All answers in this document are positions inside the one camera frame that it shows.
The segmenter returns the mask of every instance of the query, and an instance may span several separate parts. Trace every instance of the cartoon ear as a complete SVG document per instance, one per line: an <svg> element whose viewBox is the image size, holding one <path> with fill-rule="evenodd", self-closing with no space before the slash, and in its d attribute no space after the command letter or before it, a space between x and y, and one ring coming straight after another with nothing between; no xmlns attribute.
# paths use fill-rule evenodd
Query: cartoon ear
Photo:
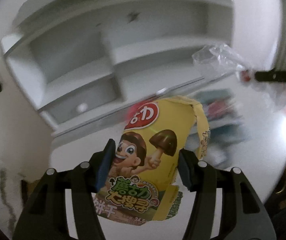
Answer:
<svg viewBox="0 0 286 240"><path fill-rule="evenodd" d="M140 165L140 163L141 163L141 159L139 158L139 157L136 157L135 159L134 159L134 165L133 166L139 166Z"/></svg>

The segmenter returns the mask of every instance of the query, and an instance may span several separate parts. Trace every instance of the brown object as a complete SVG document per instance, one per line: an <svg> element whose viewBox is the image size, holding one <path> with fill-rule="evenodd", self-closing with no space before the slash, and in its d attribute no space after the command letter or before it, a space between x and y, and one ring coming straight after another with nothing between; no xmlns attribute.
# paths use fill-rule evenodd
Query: brown object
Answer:
<svg viewBox="0 0 286 240"><path fill-rule="evenodd" d="M174 156L178 144L176 134L172 130L158 132L150 138L149 142L156 148L152 154L151 163L156 159L160 159L163 153Z"/></svg>

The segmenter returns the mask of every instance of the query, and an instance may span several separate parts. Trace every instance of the red logo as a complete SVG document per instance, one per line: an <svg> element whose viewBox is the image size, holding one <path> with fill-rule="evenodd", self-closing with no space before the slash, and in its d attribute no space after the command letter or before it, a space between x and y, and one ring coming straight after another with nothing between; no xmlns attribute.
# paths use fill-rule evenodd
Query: red logo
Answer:
<svg viewBox="0 0 286 240"><path fill-rule="evenodd" d="M159 107L155 103L142 105L125 126L124 130L142 129L156 121L159 116Z"/></svg>

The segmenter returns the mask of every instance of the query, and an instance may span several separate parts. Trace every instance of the mushroom stem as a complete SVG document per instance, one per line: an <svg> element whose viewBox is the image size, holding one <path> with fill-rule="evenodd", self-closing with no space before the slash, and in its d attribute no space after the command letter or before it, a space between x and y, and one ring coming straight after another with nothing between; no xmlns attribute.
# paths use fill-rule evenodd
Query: mushroom stem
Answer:
<svg viewBox="0 0 286 240"><path fill-rule="evenodd" d="M153 152L153 154L152 154L152 158L150 160L150 163L153 164L156 159L160 159L163 153L164 153L163 149L157 148L155 150L155 152Z"/></svg>

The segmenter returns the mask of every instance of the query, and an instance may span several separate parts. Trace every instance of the cartoon hand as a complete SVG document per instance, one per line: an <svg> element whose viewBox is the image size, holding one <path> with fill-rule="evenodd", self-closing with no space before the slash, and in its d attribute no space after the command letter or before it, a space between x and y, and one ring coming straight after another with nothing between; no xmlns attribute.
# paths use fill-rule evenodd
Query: cartoon hand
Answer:
<svg viewBox="0 0 286 240"><path fill-rule="evenodd" d="M147 170L155 170L158 166L160 166L161 160L155 159L154 162L151 162L152 156L147 156L144 161L144 167Z"/></svg>

